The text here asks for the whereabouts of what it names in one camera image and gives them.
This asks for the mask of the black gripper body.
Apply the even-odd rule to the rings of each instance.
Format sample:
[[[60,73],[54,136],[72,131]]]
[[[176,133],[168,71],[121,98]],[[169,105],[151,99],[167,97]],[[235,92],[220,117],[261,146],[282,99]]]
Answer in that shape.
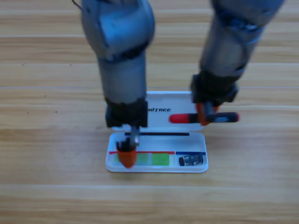
[[[202,74],[193,75],[191,81],[192,102],[196,105],[202,103],[205,107],[205,118],[208,122],[237,122],[239,114],[236,112],[217,112],[214,107],[223,103],[234,101],[238,88],[235,83],[225,83],[223,86],[215,80],[209,79]],[[198,113],[190,114],[191,122],[198,121]]]
[[[116,143],[118,151],[134,151],[139,145],[140,128],[148,126],[148,102],[138,99],[129,104],[113,103],[106,99],[107,109],[105,114],[107,127],[122,127],[129,125],[129,136]]]

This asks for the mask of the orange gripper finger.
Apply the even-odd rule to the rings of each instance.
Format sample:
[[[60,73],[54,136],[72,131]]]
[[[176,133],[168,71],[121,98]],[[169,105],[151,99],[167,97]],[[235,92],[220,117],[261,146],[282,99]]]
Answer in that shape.
[[[205,107],[202,103],[196,104],[196,110],[198,113],[198,121],[201,126],[207,126],[209,124],[208,121],[206,121],[205,118]]]
[[[135,165],[137,159],[137,153],[135,149],[128,152],[117,151],[117,154],[120,163],[125,168],[132,168]]]

